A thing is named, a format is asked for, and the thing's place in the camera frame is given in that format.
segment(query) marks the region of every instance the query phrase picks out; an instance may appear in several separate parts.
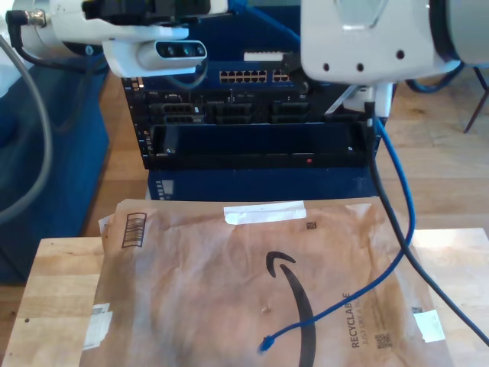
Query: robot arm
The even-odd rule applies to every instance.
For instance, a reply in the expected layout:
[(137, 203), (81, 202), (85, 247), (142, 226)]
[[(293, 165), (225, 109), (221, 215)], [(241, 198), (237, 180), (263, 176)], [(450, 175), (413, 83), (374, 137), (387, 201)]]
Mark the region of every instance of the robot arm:
[[(41, 10), (45, 17), (42, 25), (22, 27), (28, 52), (43, 57), (71, 44), (98, 44), (120, 77), (194, 73), (207, 51), (185, 40), (188, 30), (181, 24), (222, 15), (231, 4), (50, 0), (43, 8), (45, 2), (30, 0), (25, 8), (25, 2), (16, 0), (14, 8), (33, 15)], [(364, 96), (379, 101), (392, 83), (447, 73), (461, 61), (488, 62), (487, 11), (489, 3), (478, 0), (302, 0), (301, 67), (317, 82), (367, 86), (345, 104), (355, 107)], [(388, 98), (378, 104), (378, 115), (387, 117)]]

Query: barcode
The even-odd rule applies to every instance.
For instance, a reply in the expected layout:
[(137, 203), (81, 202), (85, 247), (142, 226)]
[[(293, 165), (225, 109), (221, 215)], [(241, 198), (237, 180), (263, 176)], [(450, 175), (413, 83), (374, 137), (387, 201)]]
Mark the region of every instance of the barcode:
[(128, 214), (128, 219), (127, 222), (125, 223), (122, 248), (143, 247), (145, 225), (146, 225), (146, 213)]
[(377, 349), (392, 348), (392, 339), (390, 334), (378, 334), (375, 336), (377, 342)]

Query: wooden tabletop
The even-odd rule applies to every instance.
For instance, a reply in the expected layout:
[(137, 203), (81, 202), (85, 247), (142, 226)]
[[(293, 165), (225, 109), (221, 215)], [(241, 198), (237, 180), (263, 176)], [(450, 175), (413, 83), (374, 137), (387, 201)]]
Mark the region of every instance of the wooden tabletop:
[[(422, 230), (423, 266), (489, 333), (489, 240), (483, 229)], [(78, 367), (92, 312), (103, 248), (100, 238), (41, 241), (3, 367)], [(454, 363), (487, 366), (487, 348), (432, 293)]]

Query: white sticker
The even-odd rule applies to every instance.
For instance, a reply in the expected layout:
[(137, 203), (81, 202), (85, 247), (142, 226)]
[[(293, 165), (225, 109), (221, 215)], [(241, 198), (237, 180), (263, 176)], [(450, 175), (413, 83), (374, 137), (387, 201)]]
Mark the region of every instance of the white sticker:
[(230, 206), (224, 208), (224, 217), (228, 224), (252, 224), (302, 219), (307, 217), (307, 211), (303, 201), (293, 201), (290, 203)]
[(440, 323), (436, 310), (415, 313), (414, 318), (425, 343), (445, 340), (445, 334), (443, 333), (442, 324)]
[(83, 350), (96, 348), (100, 342), (105, 339), (108, 333), (108, 327), (112, 321), (112, 312), (108, 311), (110, 304), (95, 304), (92, 308), (89, 328), (86, 331)]

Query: amazon smile logo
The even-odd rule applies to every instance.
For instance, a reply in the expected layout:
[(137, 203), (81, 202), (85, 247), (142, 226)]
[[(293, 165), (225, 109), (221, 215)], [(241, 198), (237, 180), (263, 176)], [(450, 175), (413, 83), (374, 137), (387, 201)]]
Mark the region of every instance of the amazon smile logo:
[[(292, 262), (296, 261), (289, 255), (283, 252), (271, 251), (267, 253), (267, 270), (272, 277), (275, 275), (274, 260), (281, 258), (282, 260)], [(303, 286), (294, 273), (284, 264), (280, 264), (280, 268), (285, 274), (285, 278), (289, 281), (290, 288), (294, 298), (296, 299), (297, 310), (299, 311), (300, 322), (307, 321), (314, 316), (313, 309), (309, 303)], [(300, 358), (299, 367), (313, 367), (314, 357), (316, 355), (316, 327), (314, 323), (300, 328)]]

